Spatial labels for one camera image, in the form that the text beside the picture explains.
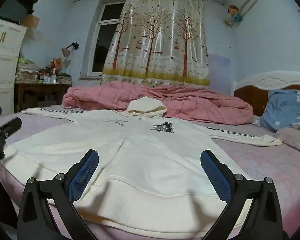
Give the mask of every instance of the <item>metal screw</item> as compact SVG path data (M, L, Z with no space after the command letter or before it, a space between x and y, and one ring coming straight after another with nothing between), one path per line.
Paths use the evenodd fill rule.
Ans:
M272 180L271 178L269 178L269 177L266 177L266 182L268 182L268 183L272 183L272 182L273 182L273 180Z
M244 176L242 174L236 174L234 176L237 180L243 180L244 179Z
M64 177L65 177L65 175L63 173L59 173L56 175L57 180L62 180Z
M34 182L34 180L35 180L35 178L31 177L31 178L29 178L29 179L28 179L28 181L27 181L27 182L28 182L29 184L31 184L31 183L33 183L33 182Z

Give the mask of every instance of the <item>pink pillow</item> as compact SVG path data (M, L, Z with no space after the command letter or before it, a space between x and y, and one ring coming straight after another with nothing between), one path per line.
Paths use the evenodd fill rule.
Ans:
M282 128L273 137L279 138L283 143L300 151L300 130Z

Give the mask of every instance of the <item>tree-print curtain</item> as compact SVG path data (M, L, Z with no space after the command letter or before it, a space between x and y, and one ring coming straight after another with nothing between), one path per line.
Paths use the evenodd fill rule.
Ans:
M102 82L209 85L202 0L127 0Z

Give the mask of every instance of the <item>blue textured gripper pad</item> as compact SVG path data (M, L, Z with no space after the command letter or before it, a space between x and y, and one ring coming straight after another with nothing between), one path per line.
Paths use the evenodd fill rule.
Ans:
M71 203L80 199L98 164L99 155L96 151L93 151L69 184L68 197Z
M206 151L202 152L200 162L218 197L222 201L229 203L231 199L231 187L226 177L221 173Z

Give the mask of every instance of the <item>wall-mounted lamp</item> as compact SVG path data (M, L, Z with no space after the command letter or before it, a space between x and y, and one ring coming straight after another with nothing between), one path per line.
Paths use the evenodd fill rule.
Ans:
M77 42L73 42L71 45L69 45L66 48L62 48L61 51L63 52L63 56L64 57L68 57L71 53L71 51L68 50L69 47L73 46L75 50L77 50L79 48L79 44Z

